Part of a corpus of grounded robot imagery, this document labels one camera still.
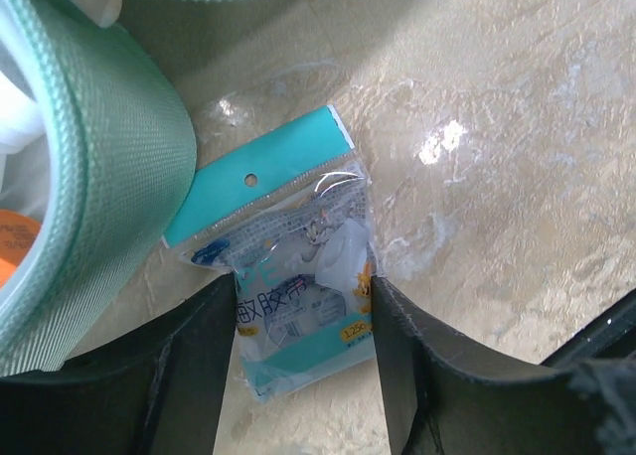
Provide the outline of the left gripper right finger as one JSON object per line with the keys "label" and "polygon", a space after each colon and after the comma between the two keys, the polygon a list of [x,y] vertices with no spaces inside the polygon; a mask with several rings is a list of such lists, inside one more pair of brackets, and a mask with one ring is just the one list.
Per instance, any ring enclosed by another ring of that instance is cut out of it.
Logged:
{"label": "left gripper right finger", "polygon": [[499,353],[372,281],[373,330],[395,454],[631,454],[635,358],[562,368]]}

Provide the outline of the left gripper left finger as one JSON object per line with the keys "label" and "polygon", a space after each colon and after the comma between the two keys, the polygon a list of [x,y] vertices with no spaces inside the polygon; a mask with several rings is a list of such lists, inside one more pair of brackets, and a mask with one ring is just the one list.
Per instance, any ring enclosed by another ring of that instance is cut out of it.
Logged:
{"label": "left gripper left finger", "polygon": [[210,454],[235,336],[231,275],[55,372],[1,380],[4,454]]}

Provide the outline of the teal cotton swab bag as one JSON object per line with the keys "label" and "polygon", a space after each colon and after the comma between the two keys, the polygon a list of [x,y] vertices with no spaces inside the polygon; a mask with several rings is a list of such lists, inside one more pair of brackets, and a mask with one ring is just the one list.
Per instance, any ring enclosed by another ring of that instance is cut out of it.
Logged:
{"label": "teal cotton swab bag", "polygon": [[233,275],[239,357],[256,400],[374,356],[369,183],[331,105],[195,173],[163,240],[183,262]]}

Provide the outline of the brown medicine bottle orange cap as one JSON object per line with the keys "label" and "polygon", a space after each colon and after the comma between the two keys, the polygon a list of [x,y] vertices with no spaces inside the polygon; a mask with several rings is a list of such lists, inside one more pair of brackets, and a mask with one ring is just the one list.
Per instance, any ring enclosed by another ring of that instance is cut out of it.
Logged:
{"label": "brown medicine bottle orange cap", "polygon": [[4,286],[22,263],[40,231],[41,224],[22,214],[0,211],[0,278]]}

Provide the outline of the mint green medicine case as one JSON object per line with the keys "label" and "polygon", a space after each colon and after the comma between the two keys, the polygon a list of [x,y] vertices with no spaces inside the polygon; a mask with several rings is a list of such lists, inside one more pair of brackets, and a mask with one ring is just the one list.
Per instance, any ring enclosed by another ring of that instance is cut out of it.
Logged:
{"label": "mint green medicine case", "polygon": [[48,141],[44,223],[1,291],[1,373],[54,371],[185,199],[196,138],[177,92],[118,25],[71,0],[1,0],[1,40]]}

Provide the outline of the white gauze pad packet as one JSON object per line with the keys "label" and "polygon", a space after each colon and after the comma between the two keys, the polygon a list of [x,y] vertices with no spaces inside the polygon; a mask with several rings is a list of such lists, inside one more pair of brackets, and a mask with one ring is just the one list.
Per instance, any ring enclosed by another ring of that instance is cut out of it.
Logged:
{"label": "white gauze pad packet", "polygon": [[14,55],[1,41],[1,153],[19,153],[44,134],[38,102]]}

